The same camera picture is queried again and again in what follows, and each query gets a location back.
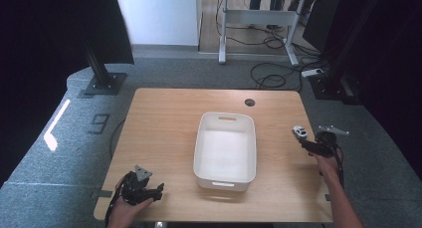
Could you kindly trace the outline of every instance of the black stand base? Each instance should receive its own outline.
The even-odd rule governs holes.
[[[317,100],[343,101],[347,105],[360,105],[351,88],[334,86],[323,77],[308,77]]]
[[[107,96],[116,96],[120,90],[121,84],[123,84],[124,79],[126,78],[126,73],[108,73],[109,81],[108,85],[101,85],[97,82],[96,77],[94,76],[90,84],[85,89],[84,94],[86,96],[94,95],[107,95]]]

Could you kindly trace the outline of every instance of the table leg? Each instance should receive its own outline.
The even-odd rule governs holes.
[[[223,0],[223,22],[221,24],[220,50],[218,53],[218,62],[226,63],[226,17],[227,17],[227,0]]]
[[[293,25],[289,31],[288,38],[283,40],[285,43],[286,51],[291,60],[292,66],[294,67],[297,67],[299,65],[299,62],[298,62],[298,59],[296,58],[295,52],[293,51],[292,40],[295,36],[296,28],[298,27],[299,17],[301,16],[304,3],[305,3],[305,0],[300,0],[298,9],[296,10],[296,15],[293,21]]]

